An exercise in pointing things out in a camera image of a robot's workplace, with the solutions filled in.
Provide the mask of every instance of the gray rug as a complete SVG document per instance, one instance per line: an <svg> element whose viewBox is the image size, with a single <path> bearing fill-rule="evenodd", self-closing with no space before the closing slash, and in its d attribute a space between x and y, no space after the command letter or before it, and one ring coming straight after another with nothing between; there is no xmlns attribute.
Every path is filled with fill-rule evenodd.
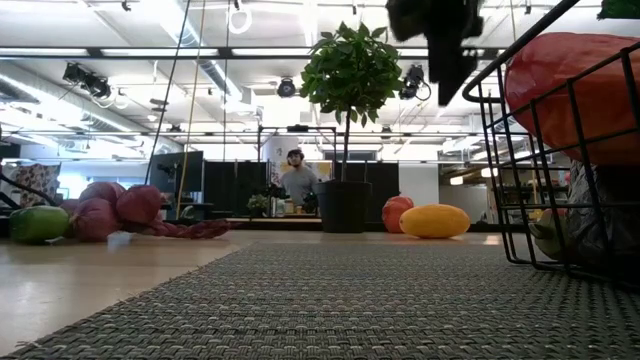
<svg viewBox="0 0 640 360"><path fill-rule="evenodd" d="M639 311L499 246L262 244L7 359L634 359Z"/></svg>

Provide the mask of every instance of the person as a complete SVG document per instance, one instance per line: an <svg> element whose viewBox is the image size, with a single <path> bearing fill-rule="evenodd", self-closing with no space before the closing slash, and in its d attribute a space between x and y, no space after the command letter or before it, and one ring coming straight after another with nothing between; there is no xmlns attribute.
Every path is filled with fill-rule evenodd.
<svg viewBox="0 0 640 360"><path fill-rule="evenodd" d="M304 198L311 193L313 184L318 182L316 175L304 165L304 154L299 149L287 153L287 163L292 169L282 175L280 183L291 196L294 206L304 205Z"/></svg>

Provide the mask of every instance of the duct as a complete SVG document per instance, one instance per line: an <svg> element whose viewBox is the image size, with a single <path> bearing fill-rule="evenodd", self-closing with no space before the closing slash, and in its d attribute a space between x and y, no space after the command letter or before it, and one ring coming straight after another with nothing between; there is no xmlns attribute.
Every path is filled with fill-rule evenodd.
<svg viewBox="0 0 640 360"><path fill-rule="evenodd" d="M23 92L29 93L31 96L38 98L40 102L55 101L55 108L58 112L64 109L69 112L69 116L77 116L78 121L83 119L86 114L90 114L90 116L97 121L96 125L98 127L100 127L100 124L103 124L103 126L106 124L118 131L150 131L150 129L134 121L126 119L112 111L100 108L91 101L73 92L67 93L67 89L44 80L10 62L0 62L0 80L10 83ZM65 95L64 99L58 101L57 99L62 95ZM173 140L160 138L158 139L158 143L161 147L170 148L173 152L182 151L182 145Z"/></svg>
<svg viewBox="0 0 640 360"><path fill-rule="evenodd" d="M194 30L189 19L187 19L184 32L182 32L182 20L185 10L182 8L180 0L146 0L145 5L153 14L157 15L164 30L176 43L180 43L181 47L197 47L199 44L207 46L204 41L200 43L200 36ZM228 97L236 101L242 100L240 89L226 76L215 60L200 60L197 61L197 64L220 91L226 90Z"/></svg>

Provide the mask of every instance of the black wire rack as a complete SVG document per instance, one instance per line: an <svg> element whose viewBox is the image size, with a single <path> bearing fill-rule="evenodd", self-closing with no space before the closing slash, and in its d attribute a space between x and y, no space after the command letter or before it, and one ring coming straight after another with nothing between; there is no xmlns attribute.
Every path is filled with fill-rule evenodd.
<svg viewBox="0 0 640 360"><path fill-rule="evenodd" d="M578 149L583 160L584 164L590 164L589 159L589 147L587 145L602 142L602 141L611 141L613 138L621 137L625 135L629 135L635 132L640 132L640 100L638 97L638 89L636 87L636 81L633 74L633 69L631 65L630 54L634 52L640 53L640 43L635 44L629 48L621 49L619 53L612 55L608 59L603 59L600 63L594 64L593 67L587 69L586 71L575 74L574 77L568 79L564 84L558 86L554 89L549 89L545 94L540 97L531 99L530 102L519 109L511 109L509 112L507 110L507 105L505 101L505 93L504 93L504 76L503 72L508 63L509 59L511 59L514 55L516 55L521 49L523 49L531 40L533 40L536 36L542 33L547 27L549 27L552 23L554 23L558 18L564 15L569 9L571 9L579 0L563 0L556 7L554 7L550 12L548 12L539 22L537 22L533 27L529 29L522 37L520 37L512 46L510 46L504 53L502 53L495 61L493 61L490 65L488 65L485 69L483 69L480 74L475 77L465 88L463 91L463 97L471 102L475 102L480 104L480 111L482 117L482 124L484 129L484 137L485 137L485 145L488 156L489 167L491 168L491 185L494 189L495 201L496 201L496 210L497 210L497 218L498 222L502 228L502 239L504 243L504 250L506 254L506 258L509 262L514 264L528 264L532 265L536 269L539 270L559 270L566 271L570 275L578 276L578 277L588 277L588 278L596 278L600 280L614 281L617 284L623 284L626 286L638 288L638 280L633 280L633 278L637 278L636 274L632 274L631 278L628 276L628 268L624 269L621 266L618 266L618 259L616 258L616 254L614 253L614 240L613 238L609 238L606 231L606 219L604 216L604 210L606 208L620 208L620 209L640 209L640 202L626 201L626 202L612 202L605 203L601 201L601 197L598 193L598 189L596 187L596 181L594 179L594 170L591 166L584 166L584 172L586 181L589 188L589 197L590 202L586 203L564 203L559 204L556 201L557 189L554 188L552 182L551 173L553 171L566 171L569 170L566 167L550 167L548 157L552 154L556 154L562 151L566 151L569 149ZM628 90L629 96L629 104L630 111L636 121L636 127L633 129L628 129L621 132L616 132L612 134L607 134L606 136L598 136L594 138L585 138L583 124L580 116L578 101L576 99L576 94L574 91L574 84L583 79L590 74L596 72L603 67L619 62L622 65L622 69L624 71L624 81L626 82L626 87ZM487 79L489 76L495 76L498 80L498 88L499 88L499 97L491 97L490 93L483 92L482 82ZM472 91L477 91L478 96L471 95ZM575 124L575 131L577 135L577 142L575 144L571 144L569 146L563 146L561 148L549 149L545 147L545 139L543 138L543 134L540 130L540 121L538 118L536 105L540 103L540 101L549 97L552 94L557 92L566 92L569 97L569 103L571 108L571 115L573 117L573 123ZM500 108L499 118L495 119L493 114L493 106L498 106ZM529 112L531 118L533 120L533 126L535 129L537 137L534 137L529 133L520 133L520 132L511 132L509 130L509 119L514 116L524 112ZM518 157L516 159L515 150L514 150L514 138L515 136L523 137L525 142L528 140L528 146L530 148L531 155ZM504 158L501 159L498 152L497 140L496 137L502 136L506 138L507 147L508 147L508 155L509 158L507 161ZM640 156L640 154L629 154L629 156ZM531 163L531 166L522 167L519 166L518 163L522 163L523 161L528 161ZM530 196L526 194L526 190L524 186L520 182L519 170L522 169L530 169L535 173L535 181L537 183L538 188L540 189L540 193L546 196L541 196L541 201L539 204L528 204L525 199ZM498 176L495 176L494 169L498 169ZM507 191L510 193L513 192L513 187L505 186L503 183L503 174L511 171L513 174L513 179L515 182L515 192L517 193L517 202L508 201L509 196L507 196ZM601 241L602 249L604 249L604 257L603 264L606 266L598 266L593 267L589 265L585 265L584 263L575 263L570 260L571 256L568 256L570 249L567 246L567 242L569 239L565 239L562 231L562 223L560 219L560 210L564 209L579 209L579 208L588 208L592 209L596 214L596 226L599 227L600 236L599 240ZM533 235L529 230L529 219L528 219L528 211L529 210L545 210L551 209L553 214L553 225L555 227L555 231L558 234L558 240L560 244L561 254L563 261L548 261L543 260L541 256L537 256L535 250L535 244L533 241ZM514 211L520 212L522 217L522 221L525 225L525 236L526 236L526 248L528 254L523 255L523 250L518 251L516 244L517 241L514 241L513 234L513 221L510 219L509 213L513 213ZM640 242L640 233L636 234L638 242Z"/></svg>

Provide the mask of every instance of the yellow melon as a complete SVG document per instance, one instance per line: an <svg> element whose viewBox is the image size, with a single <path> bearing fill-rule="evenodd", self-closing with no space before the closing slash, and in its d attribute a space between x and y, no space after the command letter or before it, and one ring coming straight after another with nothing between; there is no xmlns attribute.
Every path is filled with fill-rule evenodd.
<svg viewBox="0 0 640 360"><path fill-rule="evenodd" d="M419 238L448 238L464 234L471 220L462 210L449 205L426 205L409 209L400 217L405 234Z"/></svg>

